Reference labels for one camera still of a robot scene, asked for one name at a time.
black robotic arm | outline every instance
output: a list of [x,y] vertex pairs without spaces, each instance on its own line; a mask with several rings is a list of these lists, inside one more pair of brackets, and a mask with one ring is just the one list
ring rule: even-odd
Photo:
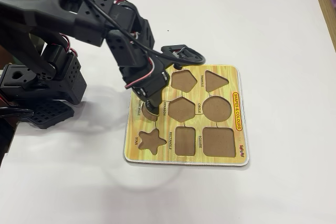
[[[125,87],[153,114],[158,114],[162,89],[169,83],[165,69],[205,61],[185,45],[154,51],[148,21],[126,0],[0,0],[0,17],[0,44],[24,64],[5,67],[0,96],[19,105],[33,99],[81,101],[86,83],[64,35],[99,47],[105,39]],[[42,54],[30,34],[47,43]]]

brown cardboard base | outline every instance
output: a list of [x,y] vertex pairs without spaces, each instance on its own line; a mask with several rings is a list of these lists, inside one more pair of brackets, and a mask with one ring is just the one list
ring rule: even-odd
[[175,154],[178,156],[195,155],[196,131],[192,127],[177,127],[175,130]]
[[236,156],[234,132],[230,128],[204,128],[203,145],[203,152],[206,156]]
[[165,145],[167,141],[159,137],[159,130],[154,129],[151,133],[139,132],[139,137],[142,142],[139,144],[139,149],[149,149],[153,155],[156,155],[158,152],[158,147]]
[[214,122],[224,122],[232,112],[230,103],[222,97],[209,97],[202,108],[206,118]]
[[172,73],[172,88],[189,93],[197,84],[197,80],[189,70]]
[[180,97],[171,101],[168,107],[168,115],[183,123],[195,116],[195,103],[185,99],[184,97]]

black cable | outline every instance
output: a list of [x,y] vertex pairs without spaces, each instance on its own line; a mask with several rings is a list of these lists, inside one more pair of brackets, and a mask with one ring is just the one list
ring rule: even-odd
[[205,58],[197,53],[197,56],[200,58],[200,61],[197,62],[191,62],[189,60],[185,60],[185,59],[181,59],[181,58],[174,58],[171,57],[170,55],[166,55],[165,53],[160,53],[157,52],[145,45],[143,45],[141,42],[137,41],[136,39],[134,39],[134,37],[129,34],[124,28],[122,28],[114,19],[112,19],[106,12],[104,12],[96,3],[94,3],[92,0],[84,0],[85,2],[87,2],[89,5],[91,5],[97,12],[99,12],[109,23],[111,23],[117,30],[119,30],[123,35],[125,35],[130,41],[133,41],[134,44],[136,44],[137,46],[139,46],[141,49],[150,52],[158,57],[167,59],[167,60],[171,60],[173,62],[178,62],[178,63],[182,63],[182,64],[187,64],[187,65],[202,65],[205,63]]
[[19,118],[29,118],[34,115],[33,110],[19,107],[1,107],[0,118],[11,118],[17,116]]

star cutout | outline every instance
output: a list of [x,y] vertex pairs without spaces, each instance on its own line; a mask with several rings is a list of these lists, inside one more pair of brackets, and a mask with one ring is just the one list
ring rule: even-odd
[[158,152],[158,147],[165,145],[167,141],[159,137],[159,130],[153,129],[151,133],[146,133],[143,131],[139,132],[139,137],[142,142],[139,144],[139,149],[149,149],[153,155],[156,155]]

wooden edge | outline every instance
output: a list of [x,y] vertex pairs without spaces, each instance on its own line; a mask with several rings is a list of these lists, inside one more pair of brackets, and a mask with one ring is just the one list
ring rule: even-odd
[[336,51],[336,10],[332,6],[331,0],[319,0],[319,3]]

